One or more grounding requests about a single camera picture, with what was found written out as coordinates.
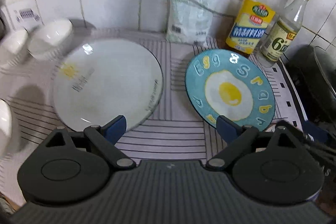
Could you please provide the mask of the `blue fried egg plate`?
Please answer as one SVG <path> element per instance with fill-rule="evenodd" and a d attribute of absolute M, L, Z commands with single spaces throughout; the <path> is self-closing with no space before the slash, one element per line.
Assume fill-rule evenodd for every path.
<path fill-rule="evenodd" d="M 264 73 L 228 50 L 206 50 L 191 59 L 185 73 L 187 95 L 197 113 L 215 127 L 224 116 L 239 126 L 266 129 L 276 101 Z"/>

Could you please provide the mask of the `white sun plate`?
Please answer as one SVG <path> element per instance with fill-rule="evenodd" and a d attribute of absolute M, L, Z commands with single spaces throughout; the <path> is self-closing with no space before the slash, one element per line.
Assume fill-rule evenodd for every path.
<path fill-rule="evenodd" d="M 126 39 L 101 39 L 73 50 L 53 80 L 60 120 L 74 131 L 122 115 L 131 130 L 151 116 L 163 92 L 159 61 Z"/>

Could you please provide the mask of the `white ribbed bowl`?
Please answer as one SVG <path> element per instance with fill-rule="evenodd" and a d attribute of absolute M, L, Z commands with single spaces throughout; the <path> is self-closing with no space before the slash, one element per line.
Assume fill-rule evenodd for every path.
<path fill-rule="evenodd" d="M 28 51 L 40 61 L 54 60 L 69 50 L 74 35 L 74 26 L 69 19 L 58 19 L 36 29 L 28 44 Z"/>
<path fill-rule="evenodd" d="M 1 68 L 14 67 L 25 61 L 28 55 L 29 33 L 25 28 L 7 34 L 1 40 Z"/>
<path fill-rule="evenodd" d="M 0 134 L 1 159 L 17 153 L 21 146 L 21 129 L 15 112 L 3 99 L 0 103 Z"/>

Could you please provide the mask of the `black cooking pot with lid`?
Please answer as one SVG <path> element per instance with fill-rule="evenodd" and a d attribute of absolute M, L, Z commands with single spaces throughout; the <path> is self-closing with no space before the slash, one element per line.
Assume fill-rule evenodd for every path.
<path fill-rule="evenodd" d="M 286 68 L 308 120 L 335 124 L 335 58 L 319 46 L 303 46 Z"/>

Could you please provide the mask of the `white vinegar bottle yellow cap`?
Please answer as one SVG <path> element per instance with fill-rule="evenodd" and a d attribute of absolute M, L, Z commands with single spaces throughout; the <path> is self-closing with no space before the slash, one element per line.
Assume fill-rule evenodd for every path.
<path fill-rule="evenodd" d="M 303 16 L 309 0 L 294 0 L 280 13 L 256 58 L 265 67 L 272 67 L 288 49 L 302 27 Z"/>

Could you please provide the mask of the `white salt bag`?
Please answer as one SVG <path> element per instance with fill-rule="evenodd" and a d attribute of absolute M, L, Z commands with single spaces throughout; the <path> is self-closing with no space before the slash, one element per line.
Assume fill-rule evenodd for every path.
<path fill-rule="evenodd" d="M 218 0 L 169 0 L 166 39 L 204 46 Z"/>

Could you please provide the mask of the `cooking wine bottle yellow label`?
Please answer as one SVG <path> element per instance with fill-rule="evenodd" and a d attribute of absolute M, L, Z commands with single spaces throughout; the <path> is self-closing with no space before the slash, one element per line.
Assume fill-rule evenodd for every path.
<path fill-rule="evenodd" d="M 276 15 L 279 2 L 280 0 L 242 0 L 226 45 L 245 57 L 249 56 Z"/>

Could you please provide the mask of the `wall sticker near bowls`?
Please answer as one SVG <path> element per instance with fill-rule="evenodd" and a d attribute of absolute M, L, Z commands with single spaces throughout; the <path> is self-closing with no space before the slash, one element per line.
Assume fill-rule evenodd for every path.
<path fill-rule="evenodd" d="M 41 17 L 31 8 L 14 10 L 14 24 L 16 27 L 31 29 L 42 24 Z"/>

